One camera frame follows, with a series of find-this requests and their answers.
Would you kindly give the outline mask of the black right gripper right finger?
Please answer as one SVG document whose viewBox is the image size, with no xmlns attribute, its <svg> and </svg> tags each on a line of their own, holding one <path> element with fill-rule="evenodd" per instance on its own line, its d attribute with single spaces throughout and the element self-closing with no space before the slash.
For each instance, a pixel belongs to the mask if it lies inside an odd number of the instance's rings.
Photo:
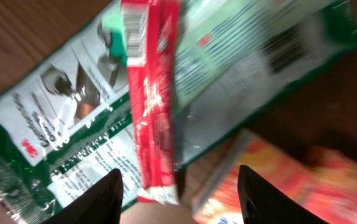
<svg viewBox="0 0 357 224">
<path fill-rule="evenodd" d="M 239 167 L 237 190 L 246 224 L 326 224 L 247 165 Z"/>
</svg>

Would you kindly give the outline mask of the green 3M product pouch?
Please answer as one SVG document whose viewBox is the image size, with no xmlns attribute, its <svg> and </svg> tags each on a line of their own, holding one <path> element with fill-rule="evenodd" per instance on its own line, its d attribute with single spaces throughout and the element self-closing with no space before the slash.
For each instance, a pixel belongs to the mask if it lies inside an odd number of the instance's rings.
<svg viewBox="0 0 357 224">
<path fill-rule="evenodd" d="M 262 106 L 251 80 L 204 106 L 174 109 L 176 167 L 192 163 L 241 125 L 357 49 L 357 13 L 328 1 L 306 33 L 306 55 L 320 64 Z M 110 3 L 60 49 L 0 96 L 0 204 L 16 223 L 42 223 L 112 169 L 124 181 L 123 208 L 136 202 L 141 174 L 129 102 L 125 28 Z"/>
</svg>

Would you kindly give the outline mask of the light green wipes pack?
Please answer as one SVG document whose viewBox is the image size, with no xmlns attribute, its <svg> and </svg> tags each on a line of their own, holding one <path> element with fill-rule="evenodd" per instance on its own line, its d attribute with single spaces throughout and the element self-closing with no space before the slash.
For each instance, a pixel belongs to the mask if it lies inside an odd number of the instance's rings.
<svg viewBox="0 0 357 224">
<path fill-rule="evenodd" d="M 262 106 L 320 62 L 306 55 L 306 33 L 328 1 L 185 1 L 178 20 L 173 108 L 244 90 Z"/>
</svg>

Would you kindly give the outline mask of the red Nescafe stick box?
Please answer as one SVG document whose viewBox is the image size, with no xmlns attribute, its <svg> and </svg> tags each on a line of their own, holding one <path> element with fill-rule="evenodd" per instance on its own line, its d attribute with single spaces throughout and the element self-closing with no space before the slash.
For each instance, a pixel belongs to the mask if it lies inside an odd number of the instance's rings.
<svg viewBox="0 0 357 224">
<path fill-rule="evenodd" d="M 143 203 L 179 203 L 174 171 L 173 70 L 180 1 L 122 1 L 127 72 Z"/>
</svg>

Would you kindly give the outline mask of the orange white small packet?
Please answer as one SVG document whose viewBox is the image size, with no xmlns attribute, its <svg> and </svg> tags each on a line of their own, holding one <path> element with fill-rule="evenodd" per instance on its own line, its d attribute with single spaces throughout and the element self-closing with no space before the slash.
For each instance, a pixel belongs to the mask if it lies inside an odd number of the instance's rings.
<svg viewBox="0 0 357 224">
<path fill-rule="evenodd" d="M 357 223 L 357 140 L 335 133 L 295 158 L 247 130 L 193 202 L 198 223 L 244 223 L 237 180 L 247 165 L 326 223 Z"/>
</svg>

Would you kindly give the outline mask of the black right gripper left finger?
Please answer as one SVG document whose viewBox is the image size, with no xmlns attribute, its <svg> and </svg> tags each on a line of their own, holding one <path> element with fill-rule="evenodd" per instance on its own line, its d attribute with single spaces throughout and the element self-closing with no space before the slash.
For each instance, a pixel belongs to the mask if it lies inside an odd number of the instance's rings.
<svg viewBox="0 0 357 224">
<path fill-rule="evenodd" d="M 46 224 L 119 224 L 123 202 L 123 179 L 119 169 L 111 170 L 83 195 Z"/>
</svg>

